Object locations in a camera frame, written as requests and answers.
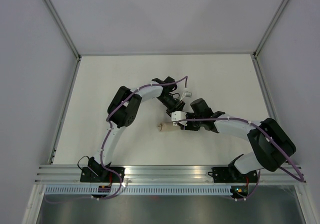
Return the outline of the beige cloth napkin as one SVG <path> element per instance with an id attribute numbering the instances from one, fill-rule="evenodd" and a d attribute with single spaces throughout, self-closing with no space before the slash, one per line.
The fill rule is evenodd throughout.
<path id="1" fill-rule="evenodd" d="M 173 132 L 180 130 L 180 126 L 174 125 L 173 122 L 160 122 L 157 124 L 157 128 L 160 132 Z"/>

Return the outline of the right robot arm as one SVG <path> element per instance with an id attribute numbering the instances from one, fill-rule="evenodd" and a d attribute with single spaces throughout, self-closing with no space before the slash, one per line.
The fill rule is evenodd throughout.
<path id="1" fill-rule="evenodd" d="M 192 112 L 176 111 L 171 115 L 174 125 L 183 130 L 198 131 L 204 128 L 218 134 L 228 134 L 249 142 L 252 152 L 241 154 L 228 165 L 228 176 L 235 182 L 241 181 L 252 171 L 266 169 L 274 172 L 290 157 L 296 146 L 272 118 L 249 121 L 217 111 L 213 112 L 203 99 L 191 103 Z"/>

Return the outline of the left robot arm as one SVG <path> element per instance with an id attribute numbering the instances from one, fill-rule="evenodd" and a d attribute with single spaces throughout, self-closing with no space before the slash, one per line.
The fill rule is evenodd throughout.
<path id="1" fill-rule="evenodd" d="M 187 80 L 187 77 L 178 81 L 171 77 L 167 77 L 164 81 L 155 78 L 149 84 L 135 89 L 120 87 L 107 109 L 106 121 L 109 128 L 106 137 L 95 156 L 87 157 L 88 163 L 81 168 L 81 176 L 92 175 L 98 182 L 106 181 L 111 172 L 110 164 L 120 137 L 135 120 L 140 105 L 156 98 L 167 108 L 168 115 L 182 111 L 185 103 L 174 98 L 172 92 L 178 88 L 179 82 Z"/>

